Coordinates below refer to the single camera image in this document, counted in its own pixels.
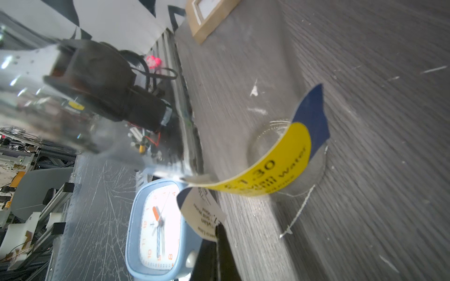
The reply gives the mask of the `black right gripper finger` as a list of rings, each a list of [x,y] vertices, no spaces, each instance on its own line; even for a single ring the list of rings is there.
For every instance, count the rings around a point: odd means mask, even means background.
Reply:
[[[225,226],[215,229],[216,242],[203,240],[190,281],[241,281]]]

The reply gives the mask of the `yellow blue bottle label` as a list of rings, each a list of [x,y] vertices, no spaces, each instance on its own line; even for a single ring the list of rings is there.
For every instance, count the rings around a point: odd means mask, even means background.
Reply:
[[[257,148],[265,144],[272,148],[247,170],[218,183],[191,183],[177,196],[182,216],[200,237],[218,241],[213,232],[225,220],[212,190],[245,197],[293,198],[311,193],[321,180],[330,138],[322,84],[305,96],[292,121],[275,121],[270,126],[278,124],[285,125],[285,131],[277,142],[263,136],[253,142]]]

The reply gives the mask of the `clear glass bottle with cork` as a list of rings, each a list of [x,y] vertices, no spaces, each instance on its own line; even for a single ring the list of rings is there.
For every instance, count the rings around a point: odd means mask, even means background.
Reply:
[[[45,140],[147,168],[189,187],[246,197],[288,187],[307,171],[330,137],[317,85],[282,134],[266,131],[248,142],[228,134],[213,156],[232,156],[237,172],[224,180],[203,171],[203,150],[193,122],[177,98],[136,84],[139,70],[106,44],[69,40],[35,50],[1,51],[1,125]],[[234,156],[244,148],[244,164]]]

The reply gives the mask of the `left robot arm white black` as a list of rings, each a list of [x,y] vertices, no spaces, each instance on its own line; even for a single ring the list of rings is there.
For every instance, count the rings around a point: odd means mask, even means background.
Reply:
[[[174,80],[151,71],[147,61],[108,43],[65,39],[44,82],[68,98],[113,122],[126,121],[161,132],[177,118],[172,105],[149,91],[157,80]]]

